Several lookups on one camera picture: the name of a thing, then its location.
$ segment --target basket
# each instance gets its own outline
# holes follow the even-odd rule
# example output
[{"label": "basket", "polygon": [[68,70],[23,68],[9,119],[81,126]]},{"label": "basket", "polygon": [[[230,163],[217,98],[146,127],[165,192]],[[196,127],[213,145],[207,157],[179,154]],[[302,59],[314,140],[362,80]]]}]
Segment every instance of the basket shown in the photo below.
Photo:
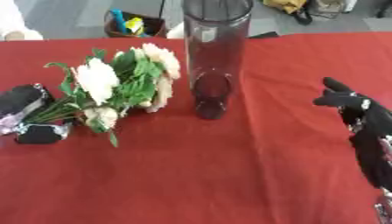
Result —
[{"label": "basket", "polygon": [[[144,22],[144,32],[152,37],[166,38],[165,21],[158,17],[147,17],[144,15],[133,14],[129,12],[122,12],[125,21],[132,18],[141,18]],[[133,34],[123,34],[117,29],[116,21],[111,12],[108,10],[104,18],[104,29],[106,34],[111,38],[138,38]]]}]

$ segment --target clear vase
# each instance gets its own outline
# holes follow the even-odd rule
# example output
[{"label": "clear vase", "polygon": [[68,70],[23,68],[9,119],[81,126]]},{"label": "clear vase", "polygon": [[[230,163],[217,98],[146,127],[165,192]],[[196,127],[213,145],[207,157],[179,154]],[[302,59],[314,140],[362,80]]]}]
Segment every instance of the clear vase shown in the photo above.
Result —
[{"label": "clear vase", "polygon": [[242,66],[253,0],[184,0],[187,69],[198,116],[228,109]]}]

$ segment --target white rose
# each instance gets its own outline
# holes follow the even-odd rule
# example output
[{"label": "white rose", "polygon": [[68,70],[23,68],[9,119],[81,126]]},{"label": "white rose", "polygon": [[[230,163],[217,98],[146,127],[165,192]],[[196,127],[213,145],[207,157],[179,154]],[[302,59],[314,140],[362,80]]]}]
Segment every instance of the white rose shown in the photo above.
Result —
[{"label": "white rose", "polygon": [[144,53],[155,62],[160,62],[161,49],[154,44],[143,44]]},{"label": "white rose", "polygon": [[170,52],[165,48],[160,49],[154,44],[143,44],[143,50],[152,61],[160,62],[164,65],[164,69],[170,78],[176,80],[180,77],[180,65],[176,56],[174,56],[174,52]]},{"label": "white rose", "polygon": [[135,58],[137,60],[140,60],[145,57],[144,51],[140,48],[131,47],[130,50],[132,50],[135,53]]},{"label": "white rose", "polygon": [[84,110],[87,125],[98,119],[106,130],[113,129],[118,119],[117,112],[112,108],[89,108]]},{"label": "white rose", "polygon": [[88,65],[79,66],[75,78],[97,106],[112,97],[113,88],[120,84],[113,68],[97,58],[91,59]]},{"label": "white rose", "polygon": [[168,77],[159,77],[157,80],[157,95],[152,105],[146,109],[148,113],[157,112],[166,106],[167,100],[173,96],[172,83],[173,81]]},{"label": "white rose", "polygon": [[174,80],[179,79],[180,66],[179,61],[176,56],[174,56],[174,52],[169,52],[167,49],[163,49],[160,54],[160,59],[169,77]]},{"label": "white rose", "polygon": [[152,106],[151,101],[142,101],[139,103],[139,107],[141,108],[149,108],[150,106]]}]

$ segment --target robotic hand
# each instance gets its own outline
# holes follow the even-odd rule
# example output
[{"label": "robotic hand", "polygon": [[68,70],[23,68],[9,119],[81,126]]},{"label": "robotic hand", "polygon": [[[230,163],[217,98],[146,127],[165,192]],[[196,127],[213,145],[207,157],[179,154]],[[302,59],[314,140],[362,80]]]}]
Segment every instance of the robotic hand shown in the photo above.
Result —
[{"label": "robotic hand", "polygon": [[326,89],[313,103],[339,110],[343,123],[353,132],[350,142],[363,174],[372,186],[383,190],[375,205],[380,222],[392,223],[392,113],[332,78],[323,82]]}]

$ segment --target table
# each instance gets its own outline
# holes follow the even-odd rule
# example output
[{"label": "table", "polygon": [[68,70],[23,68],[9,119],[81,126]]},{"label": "table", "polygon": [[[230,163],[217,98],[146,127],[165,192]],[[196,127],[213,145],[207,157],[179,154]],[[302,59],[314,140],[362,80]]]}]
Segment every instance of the table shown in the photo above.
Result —
[{"label": "table", "polygon": [[0,91],[37,81],[59,96],[62,72],[92,47],[157,43],[183,77],[169,106],[135,114],[105,136],[77,128],[54,145],[0,138],[0,223],[376,223],[378,191],[361,175],[336,111],[312,106],[332,76],[390,106],[392,33],[292,35],[249,40],[228,113],[193,113],[183,42],[84,39],[0,43]]}]

